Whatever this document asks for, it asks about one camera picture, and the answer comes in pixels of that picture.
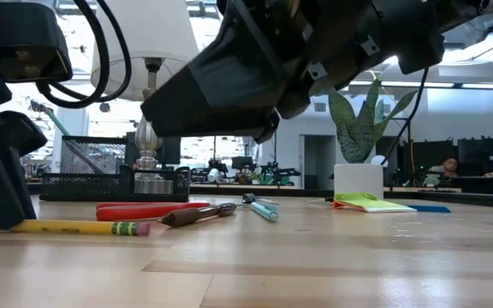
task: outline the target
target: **black mesh organizer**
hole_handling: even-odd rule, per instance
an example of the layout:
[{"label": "black mesh organizer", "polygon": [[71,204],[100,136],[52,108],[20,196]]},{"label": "black mesh organizer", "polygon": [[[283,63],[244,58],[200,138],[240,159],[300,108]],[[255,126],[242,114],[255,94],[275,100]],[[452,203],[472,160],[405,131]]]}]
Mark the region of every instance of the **black mesh organizer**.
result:
[{"label": "black mesh organizer", "polygon": [[121,138],[62,137],[62,173],[43,174],[40,198],[106,202],[189,200],[189,168],[135,171],[123,164],[127,143],[127,139]]}]

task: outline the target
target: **yellow pencil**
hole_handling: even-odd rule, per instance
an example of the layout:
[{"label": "yellow pencil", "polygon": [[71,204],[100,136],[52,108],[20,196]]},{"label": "yellow pencil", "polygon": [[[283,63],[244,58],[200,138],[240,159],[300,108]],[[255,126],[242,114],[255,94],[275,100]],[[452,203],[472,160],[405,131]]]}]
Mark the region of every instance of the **yellow pencil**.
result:
[{"label": "yellow pencil", "polygon": [[76,222],[63,220],[25,220],[10,232],[149,235],[149,222]]}]

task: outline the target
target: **desk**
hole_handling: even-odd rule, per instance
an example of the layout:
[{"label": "desk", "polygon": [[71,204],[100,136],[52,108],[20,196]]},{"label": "desk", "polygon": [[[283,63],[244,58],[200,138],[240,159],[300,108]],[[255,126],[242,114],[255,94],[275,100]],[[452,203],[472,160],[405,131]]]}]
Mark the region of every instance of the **desk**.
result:
[{"label": "desk", "polygon": [[203,187],[203,188],[223,188],[223,189],[298,189],[298,187],[293,186],[276,186],[276,185],[240,185],[240,184],[196,184],[193,183],[190,187]]},{"label": "desk", "polygon": [[493,178],[483,176],[461,176],[452,180],[452,185],[461,187],[464,193],[493,194]]},{"label": "desk", "polygon": [[[362,214],[272,199],[277,224],[239,209],[146,238],[0,234],[0,308],[493,307],[493,208]],[[92,203],[33,200],[40,218],[94,217]]]},{"label": "desk", "polygon": [[397,192],[397,193],[415,193],[415,192],[454,192],[461,193],[461,188],[431,188],[431,187],[384,187],[385,192]]}]

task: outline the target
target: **green sticky note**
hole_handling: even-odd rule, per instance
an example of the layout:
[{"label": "green sticky note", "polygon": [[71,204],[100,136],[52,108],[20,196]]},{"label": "green sticky note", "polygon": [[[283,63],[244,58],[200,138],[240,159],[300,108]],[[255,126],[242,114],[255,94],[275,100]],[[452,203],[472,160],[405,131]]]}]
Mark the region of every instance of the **green sticky note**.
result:
[{"label": "green sticky note", "polygon": [[405,205],[379,200],[375,196],[364,192],[337,193],[334,196],[334,201],[338,204],[338,208],[352,208],[368,213],[416,211],[415,209]]}]

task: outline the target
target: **person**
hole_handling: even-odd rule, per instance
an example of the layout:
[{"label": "person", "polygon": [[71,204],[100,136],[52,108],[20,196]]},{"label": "person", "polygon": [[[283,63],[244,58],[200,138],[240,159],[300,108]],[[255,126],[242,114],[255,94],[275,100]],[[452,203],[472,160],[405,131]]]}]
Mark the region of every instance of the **person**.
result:
[{"label": "person", "polygon": [[440,166],[431,167],[429,171],[444,175],[444,177],[451,179],[458,177],[458,174],[456,173],[457,169],[458,161],[455,158],[450,157],[447,158]]},{"label": "person", "polygon": [[458,177],[456,170],[458,169],[458,160],[449,157],[444,160],[440,166],[434,166],[429,168],[427,175],[425,176],[424,186],[434,187],[442,182],[448,182],[449,179]]}]

